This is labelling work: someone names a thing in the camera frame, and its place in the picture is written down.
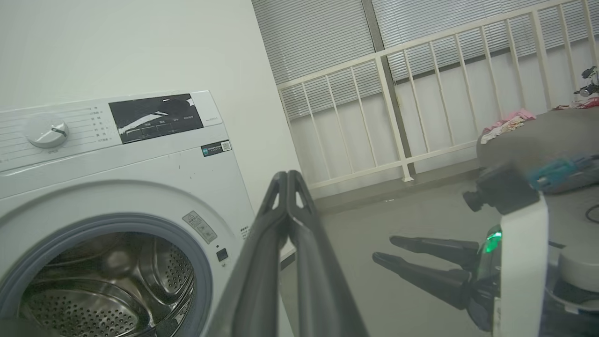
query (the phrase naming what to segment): washing machine door opening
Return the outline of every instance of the washing machine door opening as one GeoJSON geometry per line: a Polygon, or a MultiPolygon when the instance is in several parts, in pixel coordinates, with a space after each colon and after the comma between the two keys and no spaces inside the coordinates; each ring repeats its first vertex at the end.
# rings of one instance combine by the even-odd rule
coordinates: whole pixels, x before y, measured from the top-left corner
{"type": "Polygon", "coordinates": [[[32,249],[0,288],[0,317],[63,337],[199,336],[210,265],[183,229],[147,215],[71,225],[32,249]]]}

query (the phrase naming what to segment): fabric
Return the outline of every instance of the fabric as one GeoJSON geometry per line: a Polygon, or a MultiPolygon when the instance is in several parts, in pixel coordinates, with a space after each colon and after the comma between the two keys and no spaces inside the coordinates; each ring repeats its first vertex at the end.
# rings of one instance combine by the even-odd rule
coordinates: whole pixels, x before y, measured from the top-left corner
{"type": "Polygon", "coordinates": [[[592,97],[586,101],[572,101],[570,104],[564,104],[561,106],[556,106],[553,108],[554,110],[564,110],[564,109],[588,109],[592,107],[599,106],[599,97],[592,97]]]}
{"type": "Polygon", "coordinates": [[[520,109],[518,111],[514,111],[512,112],[508,117],[506,117],[505,119],[502,119],[500,121],[496,121],[495,123],[493,123],[493,125],[491,125],[488,128],[485,128],[483,130],[483,133],[489,132],[491,130],[493,130],[494,128],[498,128],[498,127],[502,127],[505,123],[511,121],[514,117],[516,116],[520,116],[522,117],[523,120],[528,121],[530,119],[537,119],[530,111],[526,110],[526,109],[520,109]]]}
{"type": "Polygon", "coordinates": [[[487,134],[484,134],[483,136],[481,136],[480,143],[487,144],[488,141],[496,138],[500,134],[513,131],[516,128],[523,126],[525,121],[526,121],[526,119],[524,119],[520,115],[517,115],[514,118],[510,119],[509,121],[503,123],[500,127],[496,127],[493,130],[490,130],[490,132],[488,132],[487,134]]]}

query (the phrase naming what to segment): window blinds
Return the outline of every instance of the window blinds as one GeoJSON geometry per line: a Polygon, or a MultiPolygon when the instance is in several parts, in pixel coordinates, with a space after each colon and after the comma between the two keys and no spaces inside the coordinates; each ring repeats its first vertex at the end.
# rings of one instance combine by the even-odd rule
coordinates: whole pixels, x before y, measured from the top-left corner
{"type": "MultiPolygon", "coordinates": [[[[396,46],[435,32],[497,14],[538,4],[543,0],[373,0],[374,11],[385,47],[396,46]]],[[[595,34],[599,32],[599,1],[589,1],[595,34]]],[[[581,2],[564,5],[564,15],[571,42],[587,38],[581,2]]],[[[558,12],[555,8],[539,12],[543,38],[547,48],[563,44],[558,12]]],[[[519,57],[536,52],[533,30],[528,16],[510,19],[512,35],[519,57]]],[[[484,55],[480,31],[458,34],[465,59],[484,55]]],[[[485,27],[485,37],[491,52],[509,47],[506,26],[503,22],[485,27]]],[[[452,37],[433,44],[439,67],[459,62],[452,37]]],[[[407,51],[410,68],[414,75],[434,69],[428,45],[407,51]]],[[[395,81],[405,79],[406,63],[402,53],[389,57],[395,81]]]]}
{"type": "MultiPolygon", "coordinates": [[[[277,84],[374,52],[361,0],[253,0],[254,11],[277,84]]],[[[361,96],[380,91],[374,63],[354,76],[361,96]]],[[[337,105],[356,99],[349,70],[329,77],[337,105]]],[[[328,84],[305,84],[312,112],[332,107],[328,84]]],[[[304,88],[282,92],[290,119],[308,114],[304,88]]]]}

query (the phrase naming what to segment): warning sticker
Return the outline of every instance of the warning sticker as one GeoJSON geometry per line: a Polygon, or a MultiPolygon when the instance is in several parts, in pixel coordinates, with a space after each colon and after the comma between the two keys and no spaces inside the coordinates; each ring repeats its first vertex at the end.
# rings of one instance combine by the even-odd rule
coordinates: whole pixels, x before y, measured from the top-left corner
{"type": "Polygon", "coordinates": [[[224,140],[222,142],[216,142],[202,146],[202,153],[204,154],[204,157],[221,154],[230,150],[231,142],[229,140],[224,140]]]}
{"type": "Polygon", "coordinates": [[[212,230],[212,227],[210,227],[195,211],[191,211],[185,215],[183,217],[183,221],[193,227],[193,229],[195,229],[204,238],[206,243],[209,244],[216,239],[217,236],[212,230]]]}

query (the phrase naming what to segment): front-loading washing machine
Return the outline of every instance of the front-loading washing machine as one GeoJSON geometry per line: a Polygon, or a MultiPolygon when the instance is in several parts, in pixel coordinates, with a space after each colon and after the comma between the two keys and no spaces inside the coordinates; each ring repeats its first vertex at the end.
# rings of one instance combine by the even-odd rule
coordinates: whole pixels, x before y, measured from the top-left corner
{"type": "Polygon", "coordinates": [[[0,113],[0,318],[201,336],[253,219],[208,91],[0,113]]]}

